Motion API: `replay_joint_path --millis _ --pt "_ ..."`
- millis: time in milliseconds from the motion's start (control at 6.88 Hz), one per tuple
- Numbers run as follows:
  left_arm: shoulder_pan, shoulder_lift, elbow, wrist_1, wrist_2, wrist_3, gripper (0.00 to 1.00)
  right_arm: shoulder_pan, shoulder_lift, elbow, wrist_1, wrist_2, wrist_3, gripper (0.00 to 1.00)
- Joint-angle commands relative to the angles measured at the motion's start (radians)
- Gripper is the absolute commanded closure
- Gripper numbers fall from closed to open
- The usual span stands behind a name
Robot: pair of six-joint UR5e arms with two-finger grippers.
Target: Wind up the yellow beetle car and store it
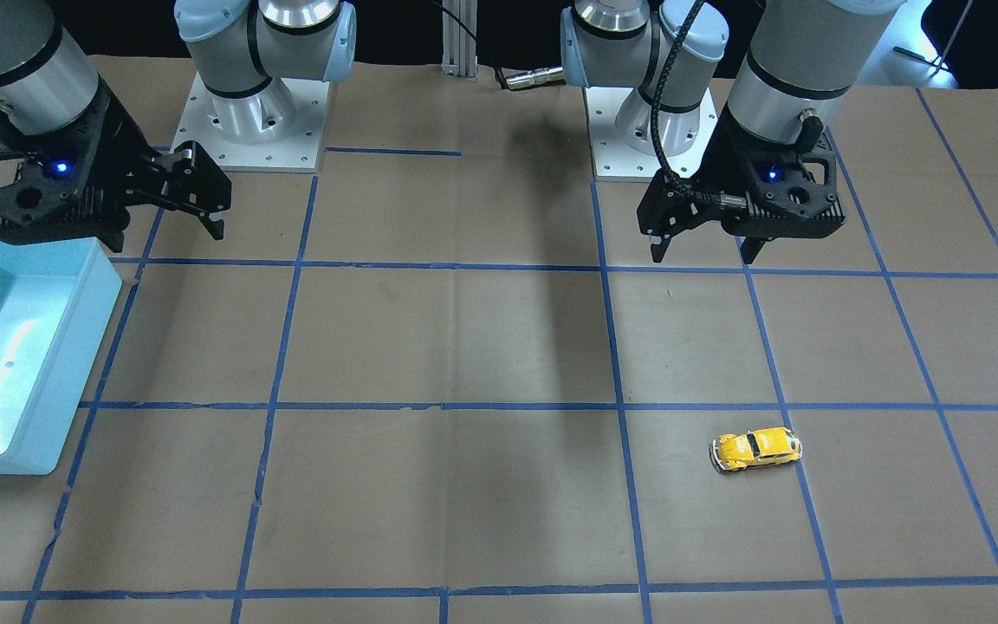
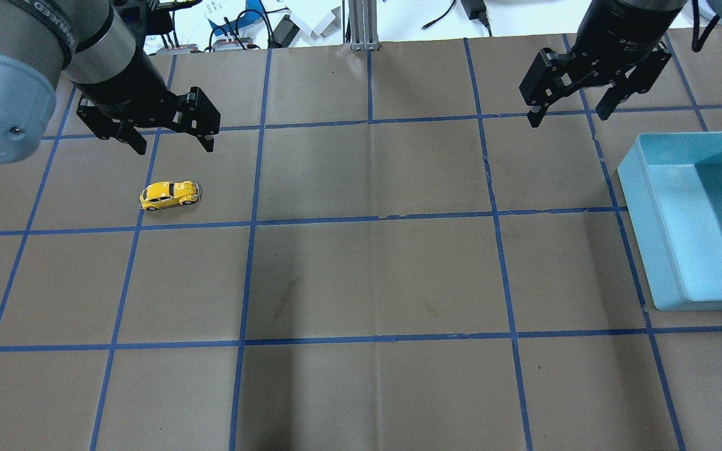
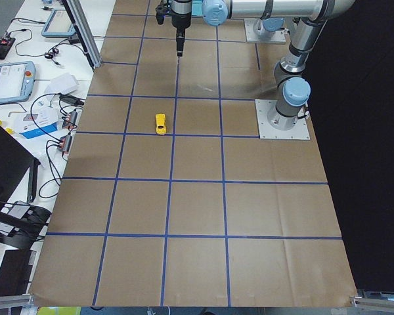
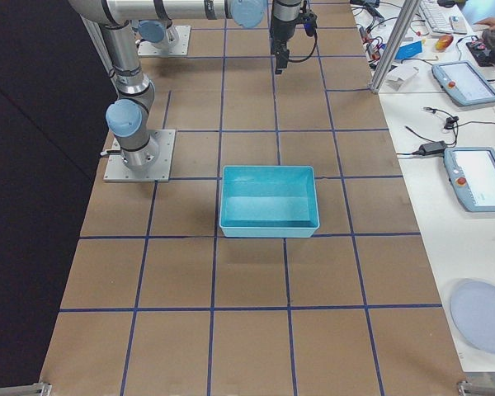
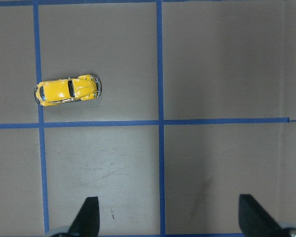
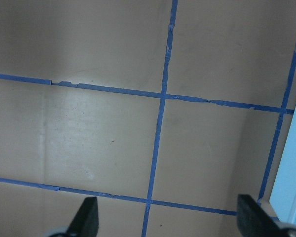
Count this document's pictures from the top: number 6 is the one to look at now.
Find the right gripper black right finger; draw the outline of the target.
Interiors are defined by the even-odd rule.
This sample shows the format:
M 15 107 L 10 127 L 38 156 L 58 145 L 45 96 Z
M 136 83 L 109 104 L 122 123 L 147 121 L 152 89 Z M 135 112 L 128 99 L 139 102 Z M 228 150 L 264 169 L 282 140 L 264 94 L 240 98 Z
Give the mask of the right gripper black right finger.
M 288 237 L 250 195 L 237 197 L 237 227 L 243 237 Z

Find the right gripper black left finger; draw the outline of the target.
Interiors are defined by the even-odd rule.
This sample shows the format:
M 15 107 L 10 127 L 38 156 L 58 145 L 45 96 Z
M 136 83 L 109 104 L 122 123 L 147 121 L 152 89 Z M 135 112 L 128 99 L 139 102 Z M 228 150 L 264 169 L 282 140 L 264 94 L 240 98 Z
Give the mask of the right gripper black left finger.
M 98 202 L 86 197 L 65 232 L 66 237 L 96 237 L 99 230 Z

